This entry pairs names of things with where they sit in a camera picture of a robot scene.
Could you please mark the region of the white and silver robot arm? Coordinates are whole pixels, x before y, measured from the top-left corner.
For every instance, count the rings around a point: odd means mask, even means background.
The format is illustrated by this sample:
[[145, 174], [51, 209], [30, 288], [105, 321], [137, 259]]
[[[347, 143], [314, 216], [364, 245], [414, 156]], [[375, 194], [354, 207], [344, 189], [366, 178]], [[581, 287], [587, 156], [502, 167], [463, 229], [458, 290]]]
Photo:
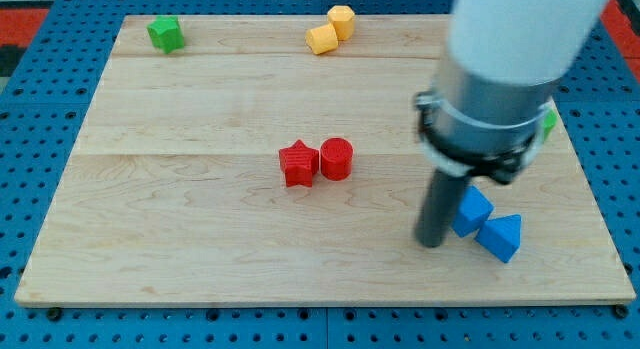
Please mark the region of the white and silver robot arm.
[[508, 184], [544, 143], [562, 76], [608, 0], [454, 0], [443, 56], [415, 97], [436, 169]]

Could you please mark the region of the green block behind arm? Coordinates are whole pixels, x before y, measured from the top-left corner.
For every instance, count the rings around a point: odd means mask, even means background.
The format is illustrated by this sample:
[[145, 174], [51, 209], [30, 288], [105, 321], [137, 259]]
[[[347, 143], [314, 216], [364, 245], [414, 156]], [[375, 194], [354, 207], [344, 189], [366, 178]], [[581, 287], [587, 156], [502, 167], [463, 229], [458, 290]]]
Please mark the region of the green block behind arm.
[[549, 109], [542, 122], [543, 140], [547, 141], [549, 135], [555, 128], [557, 123], [557, 114], [554, 109]]

